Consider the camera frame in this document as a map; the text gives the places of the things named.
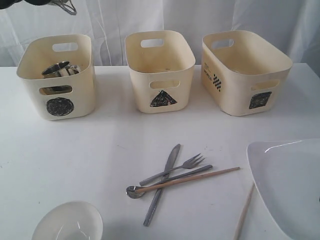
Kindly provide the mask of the white ceramic bowl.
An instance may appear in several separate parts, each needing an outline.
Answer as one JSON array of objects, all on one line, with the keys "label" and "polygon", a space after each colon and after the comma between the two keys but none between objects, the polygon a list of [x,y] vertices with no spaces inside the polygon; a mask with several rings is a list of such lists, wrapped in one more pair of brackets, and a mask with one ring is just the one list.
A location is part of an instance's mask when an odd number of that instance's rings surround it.
[{"label": "white ceramic bowl", "polygon": [[101,240],[103,219],[85,201],[70,201],[50,210],[37,224],[33,240]]}]

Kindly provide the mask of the wooden chopstick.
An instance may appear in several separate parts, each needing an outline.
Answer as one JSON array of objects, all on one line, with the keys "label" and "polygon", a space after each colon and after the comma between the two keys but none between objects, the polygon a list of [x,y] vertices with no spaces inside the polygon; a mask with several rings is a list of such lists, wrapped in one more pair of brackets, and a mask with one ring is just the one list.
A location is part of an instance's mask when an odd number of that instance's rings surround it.
[{"label": "wooden chopstick", "polygon": [[149,192],[149,191],[152,191],[152,190],[156,190],[156,189],[160,189],[160,188],[164,188],[164,187],[168,187],[168,186],[173,186],[173,185],[182,184],[182,183],[186,183],[186,182],[190,182],[190,181],[195,181],[195,180],[200,180],[200,179],[205,179],[205,178],[209,178],[209,177],[218,176],[218,175],[226,174],[226,173],[233,172],[233,171],[238,171],[240,169],[241,168],[239,166],[237,166],[237,167],[228,168],[228,169],[219,170],[219,171],[214,171],[214,172],[205,173],[205,174],[201,174],[201,175],[194,175],[194,176],[184,177],[184,178],[181,178],[181,179],[168,181],[168,182],[165,182],[165,183],[162,183],[162,184],[158,184],[158,185],[154,185],[154,186],[143,187],[141,189],[136,190],[135,192],[136,193],[145,193],[145,192]]},{"label": "wooden chopstick", "polygon": [[249,206],[250,206],[250,202],[251,202],[251,199],[252,199],[252,195],[253,195],[254,189],[255,189],[255,183],[253,182],[252,186],[250,188],[250,191],[249,191],[249,193],[247,195],[247,198],[246,198],[244,207],[242,209],[240,218],[238,220],[238,223],[237,223],[237,226],[236,226],[236,229],[235,229],[235,232],[234,232],[233,240],[238,240],[240,238],[240,235],[241,235],[242,228],[243,228],[243,225],[244,225],[244,222],[245,222],[245,219],[246,219],[246,215],[247,215],[247,212],[248,212],[248,209],[249,209]]}]

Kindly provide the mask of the cream bin with circle mark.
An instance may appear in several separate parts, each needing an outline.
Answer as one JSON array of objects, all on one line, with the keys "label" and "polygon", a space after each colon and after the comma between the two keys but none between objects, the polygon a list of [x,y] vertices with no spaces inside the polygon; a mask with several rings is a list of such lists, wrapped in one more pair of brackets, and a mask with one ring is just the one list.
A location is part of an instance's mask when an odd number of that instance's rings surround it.
[{"label": "cream bin with circle mark", "polygon": [[[69,61],[78,74],[44,78],[48,67]],[[46,120],[77,118],[90,114],[96,105],[95,69],[91,38],[83,34],[47,36],[26,48],[16,71],[38,114]],[[72,91],[43,95],[41,88],[69,85]]]}]

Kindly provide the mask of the white curtain backdrop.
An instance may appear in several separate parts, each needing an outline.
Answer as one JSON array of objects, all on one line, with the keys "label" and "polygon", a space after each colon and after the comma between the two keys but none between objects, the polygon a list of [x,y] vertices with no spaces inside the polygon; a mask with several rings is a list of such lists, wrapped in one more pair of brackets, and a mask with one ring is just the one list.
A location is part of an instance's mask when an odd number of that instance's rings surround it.
[{"label": "white curtain backdrop", "polygon": [[320,71],[320,3],[317,0],[75,0],[77,14],[25,1],[0,12],[0,64],[16,66],[38,38],[84,34],[98,66],[126,64],[125,37],[173,30],[201,60],[202,38],[231,30],[254,32],[295,63]]}]

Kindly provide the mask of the cream bin with triangle mark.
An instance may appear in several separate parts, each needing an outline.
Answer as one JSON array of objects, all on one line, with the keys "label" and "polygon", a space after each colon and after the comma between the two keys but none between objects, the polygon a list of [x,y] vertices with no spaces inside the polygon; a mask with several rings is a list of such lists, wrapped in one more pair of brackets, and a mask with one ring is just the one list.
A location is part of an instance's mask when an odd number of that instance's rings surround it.
[{"label": "cream bin with triangle mark", "polygon": [[172,112],[187,106],[196,59],[181,33],[130,34],[125,38],[125,52],[135,103],[141,112]]}]

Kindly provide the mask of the steel spoon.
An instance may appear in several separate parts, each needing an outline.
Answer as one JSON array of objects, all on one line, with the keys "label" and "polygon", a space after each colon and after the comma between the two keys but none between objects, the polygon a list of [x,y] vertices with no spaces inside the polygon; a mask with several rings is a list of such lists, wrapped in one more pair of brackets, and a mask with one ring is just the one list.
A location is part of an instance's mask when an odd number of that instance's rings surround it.
[{"label": "steel spoon", "polygon": [[[163,183],[166,183],[166,182],[170,182],[170,181],[182,179],[182,178],[185,178],[185,177],[193,176],[195,174],[202,173],[202,172],[210,170],[212,168],[213,168],[213,165],[208,164],[206,166],[197,168],[196,170],[192,170],[192,171],[189,171],[189,172],[186,172],[186,173],[183,173],[183,174],[179,174],[179,175],[176,175],[176,176],[169,177],[169,178],[167,178],[165,180],[161,180],[161,181],[156,182],[155,184],[152,184],[150,186],[153,187],[153,186],[156,186],[156,185],[159,185],[159,184],[163,184]],[[126,195],[129,196],[131,199],[138,199],[138,198],[141,198],[145,194],[144,192],[142,192],[142,193],[136,193],[135,192],[136,190],[139,190],[139,189],[143,189],[143,187],[142,186],[133,186],[132,185],[132,186],[128,186],[126,188],[125,192],[126,192]]]}]

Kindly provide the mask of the steel fork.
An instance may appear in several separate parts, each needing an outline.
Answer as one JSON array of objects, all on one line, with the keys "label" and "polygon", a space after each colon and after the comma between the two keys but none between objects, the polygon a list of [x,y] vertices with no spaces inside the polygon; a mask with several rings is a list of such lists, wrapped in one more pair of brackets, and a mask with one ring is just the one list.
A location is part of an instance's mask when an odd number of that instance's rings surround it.
[{"label": "steel fork", "polygon": [[142,181],[139,182],[140,186],[145,186],[151,182],[153,182],[155,179],[164,177],[168,175],[170,172],[178,170],[178,169],[193,169],[196,166],[198,166],[205,158],[199,153],[195,155],[194,157],[186,160],[182,165],[177,166],[177,167],[172,167],[169,170],[165,170],[163,172],[157,173],[153,176],[150,176]]}]

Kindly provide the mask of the cream bin with square mark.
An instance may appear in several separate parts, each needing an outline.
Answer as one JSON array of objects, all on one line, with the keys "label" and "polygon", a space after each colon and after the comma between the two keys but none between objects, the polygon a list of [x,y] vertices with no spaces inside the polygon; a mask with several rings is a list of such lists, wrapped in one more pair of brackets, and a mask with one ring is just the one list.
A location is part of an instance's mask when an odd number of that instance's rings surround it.
[{"label": "cream bin with square mark", "polygon": [[254,32],[225,31],[202,39],[202,84],[231,116],[270,110],[292,66],[286,54]]}]

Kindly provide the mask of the white square plate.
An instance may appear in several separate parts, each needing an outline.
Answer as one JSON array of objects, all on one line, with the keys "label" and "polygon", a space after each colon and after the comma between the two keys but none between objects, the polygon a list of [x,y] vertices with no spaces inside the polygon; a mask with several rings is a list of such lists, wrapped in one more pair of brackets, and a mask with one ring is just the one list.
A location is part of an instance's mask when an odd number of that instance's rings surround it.
[{"label": "white square plate", "polygon": [[320,140],[256,141],[247,146],[256,189],[292,240],[320,238]]}]

